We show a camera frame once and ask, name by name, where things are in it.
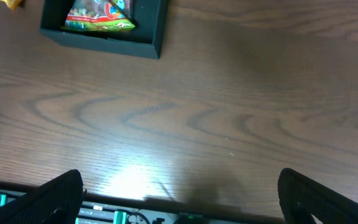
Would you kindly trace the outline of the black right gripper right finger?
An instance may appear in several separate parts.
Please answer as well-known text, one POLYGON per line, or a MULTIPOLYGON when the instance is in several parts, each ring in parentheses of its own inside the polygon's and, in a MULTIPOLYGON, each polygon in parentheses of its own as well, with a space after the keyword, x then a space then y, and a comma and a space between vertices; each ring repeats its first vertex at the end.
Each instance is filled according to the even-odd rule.
POLYGON ((285 168, 278 179, 279 203, 286 223, 358 224, 358 203, 309 177, 285 168))

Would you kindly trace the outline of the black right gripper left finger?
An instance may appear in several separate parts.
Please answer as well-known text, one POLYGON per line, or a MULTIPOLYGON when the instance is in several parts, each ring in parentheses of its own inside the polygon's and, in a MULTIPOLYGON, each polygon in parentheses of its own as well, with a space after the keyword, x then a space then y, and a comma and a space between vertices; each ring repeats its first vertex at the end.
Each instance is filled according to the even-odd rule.
POLYGON ((0 183, 0 223, 75 223, 83 195, 76 169, 37 188, 0 183))

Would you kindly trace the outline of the Haribo worms candy bag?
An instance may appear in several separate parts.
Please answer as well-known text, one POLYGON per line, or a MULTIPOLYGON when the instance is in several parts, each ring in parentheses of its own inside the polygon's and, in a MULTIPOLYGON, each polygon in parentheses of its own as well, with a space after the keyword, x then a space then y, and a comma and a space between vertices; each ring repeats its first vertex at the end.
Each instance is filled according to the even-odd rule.
POLYGON ((75 0, 62 29, 79 32, 132 30, 131 0, 75 0))

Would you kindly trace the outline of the yellow candy wrapper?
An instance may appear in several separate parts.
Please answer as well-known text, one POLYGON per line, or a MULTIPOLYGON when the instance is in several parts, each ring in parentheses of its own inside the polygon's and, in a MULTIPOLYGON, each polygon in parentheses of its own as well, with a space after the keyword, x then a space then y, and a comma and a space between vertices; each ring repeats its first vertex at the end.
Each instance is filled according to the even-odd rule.
POLYGON ((22 0, 0 0, 0 1, 4 2, 6 6, 11 10, 15 10, 22 2, 22 0))

